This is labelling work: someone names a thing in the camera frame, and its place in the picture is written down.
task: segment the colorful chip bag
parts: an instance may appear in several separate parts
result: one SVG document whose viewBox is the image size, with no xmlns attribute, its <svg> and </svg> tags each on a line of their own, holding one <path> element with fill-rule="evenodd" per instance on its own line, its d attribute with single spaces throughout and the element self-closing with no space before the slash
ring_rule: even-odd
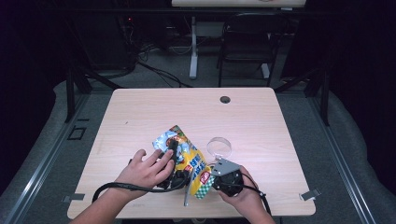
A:
<svg viewBox="0 0 396 224">
<path fill-rule="evenodd" d="M 197 199 L 203 199 L 215 179 L 214 176 L 210 175 L 211 168 L 207 165 L 204 155 L 177 125 L 163 133 L 152 145 L 155 149 L 160 149 L 164 153 L 168 150 L 170 139 L 178 141 L 175 171 L 187 170 L 191 172 L 195 168 L 190 183 L 190 195 L 194 195 Z"/>
</svg>

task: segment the black cable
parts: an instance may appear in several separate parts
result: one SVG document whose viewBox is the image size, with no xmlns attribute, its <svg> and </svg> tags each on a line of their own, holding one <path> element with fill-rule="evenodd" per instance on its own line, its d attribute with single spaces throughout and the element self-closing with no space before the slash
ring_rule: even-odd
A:
<svg viewBox="0 0 396 224">
<path fill-rule="evenodd" d="M 131 69 L 130 67 L 123 68 L 123 69 L 121 69 L 121 70 L 122 70 L 122 71 L 120 71 L 120 72 L 117 73 L 117 74 L 113 74 L 113 75 L 100 75 L 100 76 L 101 76 L 101 77 L 105 77 L 105 78 L 107 78 L 107 79 L 113 79 L 113 78 L 117 78 L 117 77 L 125 77 L 125 76 L 127 76 L 128 74 L 130 74 L 130 73 L 133 71 L 133 69 Z"/>
<path fill-rule="evenodd" d="M 185 86 L 185 87 L 188 87 L 188 88 L 192 88 L 192 86 L 190 86 L 190 85 L 188 85 L 188 84 L 185 84 L 185 83 L 181 82 L 180 79 L 178 79 L 178 77 L 176 77 L 175 75 L 172 75 L 172 74 L 170 74 L 170 73 L 168 73 L 168 72 L 165 72 L 165 71 L 163 71 L 163 70 L 161 70 L 161 69 L 151 67 L 151 66 L 149 66 L 149 65 L 147 65 L 147 64 L 145 64 L 145 63 L 137 62 L 137 64 L 140 64 L 141 66 L 147 68 L 148 70 L 151 70 L 151 71 L 155 72 L 155 73 L 156 73 L 157 75 L 159 75 L 161 78 L 166 77 L 166 78 L 168 78 L 168 79 L 171 79 L 172 81 L 177 82 L 179 88 L 181 88 L 182 86 Z"/>
<path fill-rule="evenodd" d="M 244 189 L 251 189 L 251 190 L 257 192 L 257 193 L 260 195 L 260 198 L 262 198 L 262 202 L 264 203 L 265 210 L 267 210 L 267 213 L 268 213 L 270 216 L 272 215 L 272 214 L 271 214 L 270 205 L 268 204 L 268 201 L 267 201 L 267 199 L 265 198 L 266 194 L 264 194 L 263 192 L 259 191 L 257 188 L 253 188 L 253 187 L 248 186 L 248 185 L 237 185 L 237 184 L 235 185 L 235 184 L 226 184 L 226 183 L 221 183 L 221 185 L 223 185 L 223 186 L 228 186 L 228 187 L 242 187 L 242 188 L 244 188 Z"/>
<path fill-rule="evenodd" d="M 96 190 L 96 192 L 93 194 L 92 202 L 94 203 L 99 198 L 99 194 L 105 189 L 116 188 L 116 189 L 128 189 L 130 191 L 142 190 L 142 191 L 151 192 L 151 193 L 165 193 L 165 192 L 169 192 L 169 191 L 172 191 L 175 189 L 180 189 L 183 185 L 186 185 L 188 180 L 189 179 L 186 177 L 183 179 L 182 182 L 180 182 L 178 185 L 176 185 L 170 189 L 149 189 L 149 188 L 136 186 L 133 184 L 110 182 L 110 183 L 104 184 L 103 186 L 101 186 L 99 189 Z"/>
<path fill-rule="evenodd" d="M 250 178 L 250 176 L 248 176 L 248 175 L 245 175 L 245 174 L 242 174 L 242 175 L 244 175 L 245 177 L 247 177 L 247 179 L 249 179 L 249 180 L 250 180 L 250 182 L 251 182 L 251 183 L 254 185 L 254 188 L 256 188 L 256 189 L 259 189 L 259 187 L 257 187 L 256 183 L 254 183 L 253 179 L 252 179 L 252 178 Z"/>
<path fill-rule="evenodd" d="M 149 52 L 153 49 L 155 49 L 153 44 L 147 44 L 146 46 L 142 47 L 144 49 L 141 49 L 140 52 L 138 53 L 139 59 L 143 62 L 147 62 L 149 60 Z"/>
</svg>

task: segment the wrist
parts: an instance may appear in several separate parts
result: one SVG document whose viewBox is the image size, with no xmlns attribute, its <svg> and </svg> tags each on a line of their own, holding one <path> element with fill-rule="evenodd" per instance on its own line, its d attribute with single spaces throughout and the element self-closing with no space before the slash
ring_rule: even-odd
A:
<svg viewBox="0 0 396 224">
<path fill-rule="evenodd" d="M 128 189 L 108 189 L 103 196 L 111 198 L 115 203 L 126 205 L 128 202 L 138 198 L 137 192 L 130 191 Z"/>
<path fill-rule="evenodd" d="M 250 216 L 250 217 L 246 217 L 246 219 L 248 220 L 248 222 L 250 222 L 251 224 L 264 224 L 264 223 L 268 223 L 265 220 L 267 220 L 267 217 L 265 214 L 257 214 L 254 216 Z"/>
</svg>

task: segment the gray carpet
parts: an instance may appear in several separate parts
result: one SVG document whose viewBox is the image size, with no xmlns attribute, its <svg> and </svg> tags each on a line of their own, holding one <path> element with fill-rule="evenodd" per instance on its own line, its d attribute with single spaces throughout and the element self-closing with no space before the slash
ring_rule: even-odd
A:
<svg viewBox="0 0 396 224">
<path fill-rule="evenodd" d="M 195 80 L 188 78 L 190 53 L 179 55 L 171 50 L 168 52 L 154 50 L 148 54 L 147 64 L 170 72 L 193 87 L 216 87 L 218 77 L 216 44 L 211 45 L 210 40 L 207 40 L 206 45 L 203 44 L 200 47 L 199 53 L 198 78 Z M 284 61 L 284 58 L 285 55 L 280 55 L 279 61 Z M 277 64 L 272 87 L 282 84 L 279 80 L 281 67 L 282 63 Z M 111 74 L 110 72 L 102 73 L 104 76 Z M 169 85 L 158 75 L 139 65 L 131 74 L 112 80 L 126 88 L 169 88 Z M 71 195 L 75 191 L 111 96 L 111 90 L 108 87 L 95 80 L 91 80 L 91 84 L 94 91 L 88 96 L 77 115 L 77 120 L 73 123 L 76 128 L 86 128 L 86 132 L 81 140 L 64 140 L 60 145 L 55 163 L 26 214 L 23 214 L 21 223 L 66 223 L 69 221 L 66 216 L 69 203 L 64 203 L 62 200 L 64 196 Z M 177 87 L 175 82 L 169 81 L 169 84 Z M 286 93 L 280 93 L 277 98 L 308 186 L 311 189 L 319 189 L 322 195 L 315 200 L 317 212 L 313 216 L 283 217 L 283 223 L 361 223 L 346 185 L 334 164 L 329 141 L 316 116 L 318 112 L 312 108 L 312 99 L 305 98 L 301 92 L 303 86 L 304 83 Z M 35 169 L 46 153 L 52 149 L 57 136 L 62 132 L 66 118 L 64 83 L 55 88 L 55 91 L 57 103 L 51 118 L 24 165 L 1 196 L 1 223 L 5 222 Z M 395 223 L 396 198 L 375 179 L 375 174 L 365 159 L 365 145 L 359 129 L 333 95 L 331 95 L 329 107 L 329 119 L 334 137 L 361 187 L 361 192 L 376 222 Z"/>
</svg>

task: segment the human hand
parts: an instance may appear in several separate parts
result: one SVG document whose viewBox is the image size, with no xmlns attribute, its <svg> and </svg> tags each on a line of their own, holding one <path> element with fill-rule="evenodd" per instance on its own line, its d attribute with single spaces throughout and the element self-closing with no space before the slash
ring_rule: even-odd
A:
<svg viewBox="0 0 396 224">
<path fill-rule="evenodd" d="M 243 174 L 244 184 L 256 188 L 257 184 L 254 182 L 248 170 L 244 166 L 240 166 L 240 171 Z M 262 198 L 257 192 L 251 189 L 242 189 L 238 195 L 229 197 L 219 190 L 219 195 L 224 202 L 232 205 L 236 211 L 250 223 L 275 223 L 271 216 L 265 211 Z"/>
<path fill-rule="evenodd" d="M 163 182 L 174 171 L 174 161 L 170 160 L 173 150 L 167 150 L 162 154 L 161 150 L 155 150 L 145 161 L 146 151 L 140 149 L 134 154 L 131 162 L 122 170 L 115 182 L 133 184 L 143 188 L 152 189 L 157 184 Z M 120 189 L 125 195 L 122 196 L 127 203 L 146 194 L 145 191 Z"/>
</svg>

